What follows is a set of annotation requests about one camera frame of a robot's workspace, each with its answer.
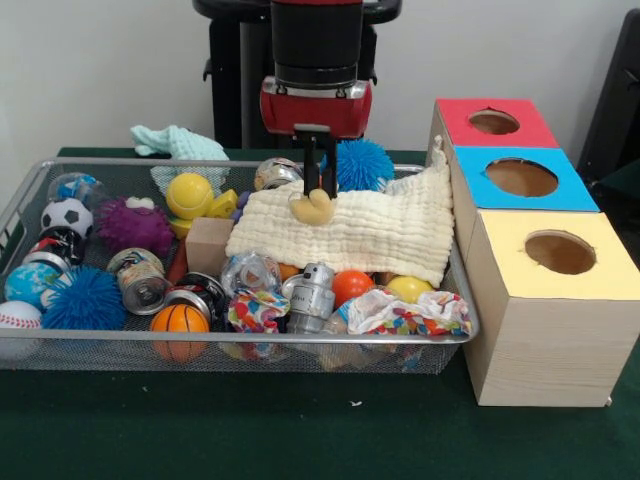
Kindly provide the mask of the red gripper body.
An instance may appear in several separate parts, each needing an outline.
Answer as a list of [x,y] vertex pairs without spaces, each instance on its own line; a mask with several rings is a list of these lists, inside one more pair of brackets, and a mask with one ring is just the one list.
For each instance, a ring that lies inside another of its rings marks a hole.
[[346,88],[287,87],[267,76],[260,91],[260,111],[266,130],[293,136],[300,126],[320,127],[336,139],[361,137],[368,125],[372,86],[357,80]]

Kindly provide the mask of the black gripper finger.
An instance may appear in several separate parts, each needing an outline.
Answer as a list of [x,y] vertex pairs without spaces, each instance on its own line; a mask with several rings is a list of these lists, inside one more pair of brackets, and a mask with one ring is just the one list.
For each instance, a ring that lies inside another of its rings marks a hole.
[[336,140],[328,134],[325,139],[326,165],[322,172],[322,188],[330,199],[335,199],[338,192]]
[[319,186],[319,172],[315,161],[316,139],[313,134],[302,135],[302,145],[304,150],[304,194],[309,195]]

